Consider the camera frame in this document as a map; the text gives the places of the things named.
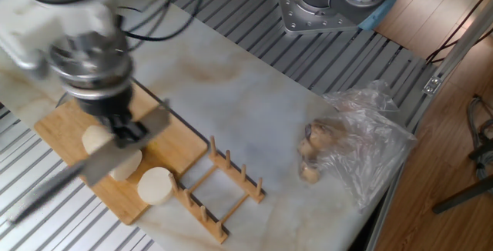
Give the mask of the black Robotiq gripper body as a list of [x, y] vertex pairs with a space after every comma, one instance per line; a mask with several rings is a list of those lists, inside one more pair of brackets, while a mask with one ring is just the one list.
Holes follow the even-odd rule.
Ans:
[[83, 112], [94, 117], [122, 116], [127, 119], [132, 118], [129, 110], [129, 105], [132, 100], [132, 86], [128, 86], [122, 92], [102, 99], [80, 99], [76, 98], [76, 102]]

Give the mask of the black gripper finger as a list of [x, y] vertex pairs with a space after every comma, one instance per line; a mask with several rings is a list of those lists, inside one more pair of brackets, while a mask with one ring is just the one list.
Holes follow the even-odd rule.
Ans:
[[141, 122], [128, 122], [113, 125], [112, 132], [116, 136], [116, 146], [125, 148], [130, 144], [140, 142], [149, 131]]
[[126, 115], [104, 115], [100, 117], [100, 123], [109, 131], [119, 131], [126, 127], [128, 117]]

